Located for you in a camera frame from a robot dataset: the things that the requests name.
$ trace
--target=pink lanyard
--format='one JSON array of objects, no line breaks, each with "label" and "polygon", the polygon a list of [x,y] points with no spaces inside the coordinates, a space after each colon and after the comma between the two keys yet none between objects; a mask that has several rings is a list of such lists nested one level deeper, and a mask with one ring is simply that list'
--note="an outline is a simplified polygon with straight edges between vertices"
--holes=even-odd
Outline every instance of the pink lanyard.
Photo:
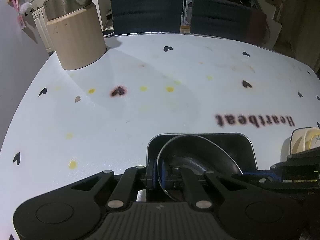
[{"label": "pink lanyard", "polygon": [[13,6],[14,8],[16,9],[17,13],[18,13],[18,22],[19,22],[19,25],[22,29],[24,29],[26,27],[26,25],[24,24],[24,21],[23,21],[23,18],[22,18],[22,15],[20,14],[19,12],[19,3],[18,3],[18,0],[12,0],[12,3],[13,3]]}]

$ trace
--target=dark gray chair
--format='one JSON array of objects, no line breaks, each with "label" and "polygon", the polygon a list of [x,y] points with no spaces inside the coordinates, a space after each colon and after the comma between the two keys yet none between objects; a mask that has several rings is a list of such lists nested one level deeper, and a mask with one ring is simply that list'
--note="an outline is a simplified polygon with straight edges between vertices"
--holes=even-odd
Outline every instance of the dark gray chair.
[{"label": "dark gray chair", "polygon": [[115,35],[180,32],[183,0],[111,0]]},{"label": "dark gray chair", "polygon": [[267,16],[226,0],[193,0],[190,33],[217,36],[260,45]]}]

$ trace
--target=pink tag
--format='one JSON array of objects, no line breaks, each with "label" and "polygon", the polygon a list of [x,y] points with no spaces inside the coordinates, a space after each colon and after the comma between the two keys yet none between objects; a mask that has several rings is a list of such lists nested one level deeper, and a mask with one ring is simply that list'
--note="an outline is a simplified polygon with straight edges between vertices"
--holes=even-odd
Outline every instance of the pink tag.
[{"label": "pink tag", "polygon": [[26,27],[26,25],[24,24],[24,20],[22,18],[22,15],[19,15],[18,16],[18,22],[19,22],[19,25],[22,29],[24,29]]}]

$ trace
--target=white cabinet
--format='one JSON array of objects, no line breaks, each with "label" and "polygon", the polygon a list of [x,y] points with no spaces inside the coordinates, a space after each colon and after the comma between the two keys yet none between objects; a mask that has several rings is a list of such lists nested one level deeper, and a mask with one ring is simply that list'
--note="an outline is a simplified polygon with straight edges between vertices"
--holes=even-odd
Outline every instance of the white cabinet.
[{"label": "white cabinet", "polygon": [[36,27],[38,29],[38,32],[40,34],[40,37],[44,43],[45,48],[47,49],[47,52],[54,51],[54,47],[52,44],[52,41],[50,39],[48,30],[47,30],[47,16],[44,11],[44,7],[36,10],[32,13],[33,19],[35,20]]}]

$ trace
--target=silver screw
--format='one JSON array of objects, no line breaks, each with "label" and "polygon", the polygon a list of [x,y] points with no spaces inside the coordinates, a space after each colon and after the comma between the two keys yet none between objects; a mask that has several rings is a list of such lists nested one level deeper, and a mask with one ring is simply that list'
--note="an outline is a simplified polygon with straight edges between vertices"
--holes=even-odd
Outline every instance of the silver screw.
[{"label": "silver screw", "polygon": [[124,204],[121,200],[111,200],[108,202],[108,207],[110,208],[119,208],[122,207]]},{"label": "silver screw", "polygon": [[212,206],[212,203],[207,200],[199,200],[196,203],[196,207],[201,208],[201,209],[210,208],[211,206]]}]

